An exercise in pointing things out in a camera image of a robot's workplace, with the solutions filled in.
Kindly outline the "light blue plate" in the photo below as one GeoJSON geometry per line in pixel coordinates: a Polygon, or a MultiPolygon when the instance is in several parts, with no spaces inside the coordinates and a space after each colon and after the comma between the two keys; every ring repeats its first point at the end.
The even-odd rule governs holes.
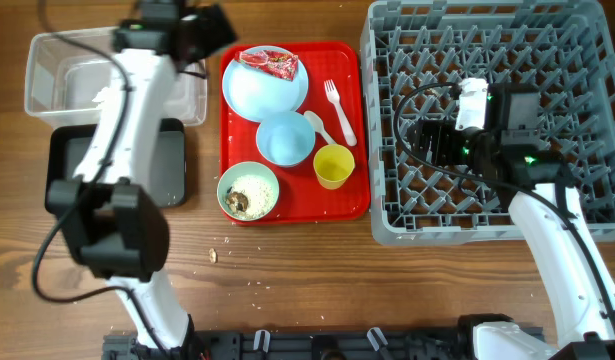
{"type": "Polygon", "coordinates": [[[223,71],[222,92],[229,107],[241,118],[261,122],[270,115],[296,111],[305,101],[309,76],[303,62],[291,51],[272,45],[237,50],[223,71]],[[255,68],[265,55],[288,55],[296,59],[297,70],[291,80],[255,68]]]}

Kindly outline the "red snack wrapper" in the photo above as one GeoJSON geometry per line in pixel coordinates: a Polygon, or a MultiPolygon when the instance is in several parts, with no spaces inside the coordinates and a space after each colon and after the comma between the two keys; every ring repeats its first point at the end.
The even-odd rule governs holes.
{"type": "Polygon", "coordinates": [[[299,62],[297,55],[275,50],[260,50],[253,53],[240,51],[236,53],[234,60],[241,65],[287,81],[294,80],[299,62]]]}

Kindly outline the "yellow plastic cup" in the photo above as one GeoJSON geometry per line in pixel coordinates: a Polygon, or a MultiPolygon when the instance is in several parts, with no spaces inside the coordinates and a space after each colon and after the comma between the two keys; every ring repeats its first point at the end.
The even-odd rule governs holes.
{"type": "Polygon", "coordinates": [[[319,184],[327,190],[340,188],[355,169],[353,153],[345,146],[330,144],[320,148],[313,159],[319,184]]]}

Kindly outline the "white plastic fork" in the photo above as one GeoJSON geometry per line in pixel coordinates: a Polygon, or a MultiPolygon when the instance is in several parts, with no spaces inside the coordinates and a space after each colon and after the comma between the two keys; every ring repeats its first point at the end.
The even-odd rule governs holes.
{"type": "Polygon", "coordinates": [[[341,130],[344,139],[348,146],[354,147],[357,145],[356,135],[351,127],[351,124],[342,108],[341,98],[333,80],[328,79],[324,81],[324,89],[327,100],[334,106],[336,114],[339,119],[341,130]]]}

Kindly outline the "white plastic spoon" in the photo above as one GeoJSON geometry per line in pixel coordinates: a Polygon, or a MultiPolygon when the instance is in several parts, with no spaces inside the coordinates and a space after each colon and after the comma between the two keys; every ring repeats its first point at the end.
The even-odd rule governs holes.
{"type": "Polygon", "coordinates": [[[335,144],[335,140],[325,130],[323,120],[313,111],[305,111],[304,117],[312,125],[314,131],[322,136],[328,145],[335,144]]]}

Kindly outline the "light blue bowl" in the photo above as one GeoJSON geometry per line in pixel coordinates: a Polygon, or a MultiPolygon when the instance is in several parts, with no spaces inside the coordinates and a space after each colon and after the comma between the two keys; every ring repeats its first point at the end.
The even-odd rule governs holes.
{"type": "Polygon", "coordinates": [[[313,151],[316,134],[305,116],[297,112],[272,114],[256,132],[256,146],[262,157],[280,167],[293,167],[313,151]]]}

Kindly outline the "green bowl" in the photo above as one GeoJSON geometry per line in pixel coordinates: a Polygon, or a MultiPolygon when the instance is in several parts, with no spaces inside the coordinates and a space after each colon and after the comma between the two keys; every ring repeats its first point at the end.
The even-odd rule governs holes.
{"type": "MultiPolygon", "coordinates": [[[[228,188],[231,186],[231,184],[238,177],[243,176],[243,175],[259,175],[265,178],[267,181],[269,181],[276,193],[275,205],[277,204],[279,200],[279,196],[280,196],[280,183],[276,175],[267,166],[261,163],[252,162],[252,161],[241,162],[241,163],[231,166],[229,169],[227,169],[223,173],[223,175],[221,176],[219,180],[219,183],[217,186],[217,199],[218,199],[219,205],[221,206],[222,210],[229,217],[231,217],[232,219],[238,220],[238,221],[244,221],[244,220],[239,220],[234,215],[231,214],[231,212],[229,211],[225,203],[224,196],[226,195],[226,192],[228,188]]],[[[256,220],[244,221],[244,222],[258,221],[258,220],[261,220],[262,218],[259,218],[256,220]]]]}

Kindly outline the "rice and food scraps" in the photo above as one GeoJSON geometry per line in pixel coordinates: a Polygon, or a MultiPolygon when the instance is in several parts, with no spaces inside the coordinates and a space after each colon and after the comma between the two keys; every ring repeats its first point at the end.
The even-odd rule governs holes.
{"type": "Polygon", "coordinates": [[[276,193],[271,183],[259,175],[238,177],[224,196],[225,203],[239,220],[256,220],[271,211],[276,193]]]}

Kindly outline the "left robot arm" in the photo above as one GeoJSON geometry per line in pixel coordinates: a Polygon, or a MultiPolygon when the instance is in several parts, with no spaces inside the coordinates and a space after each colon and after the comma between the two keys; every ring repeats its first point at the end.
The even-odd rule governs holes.
{"type": "Polygon", "coordinates": [[[73,261],[106,282],[137,329],[131,351],[141,359],[197,359],[202,354],[191,316],[182,308],[164,269],[168,223],[148,194],[164,104],[185,69],[237,39],[220,4],[140,1],[139,15],[113,30],[110,52],[52,37],[108,60],[112,97],[100,113],[90,146],[69,180],[55,180],[46,202],[56,223],[43,240],[31,282],[41,299],[80,302],[94,294],[55,297],[39,284],[40,264],[61,233],[73,261]]]}

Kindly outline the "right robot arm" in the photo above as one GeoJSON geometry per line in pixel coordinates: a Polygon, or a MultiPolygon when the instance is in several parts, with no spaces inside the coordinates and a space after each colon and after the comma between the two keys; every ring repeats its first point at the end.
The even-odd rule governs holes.
{"type": "Polygon", "coordinates": [[[539,146],[536,120],[480,125],[420,120],[395,135],[404,153],[447,173],[493,188],[524,236],[548,294],[557,348],[512,329],[507,321],[470,328],[477,359],[615,359],[615,283],[591,237],[578,190],[563,156],[539,146]]]}

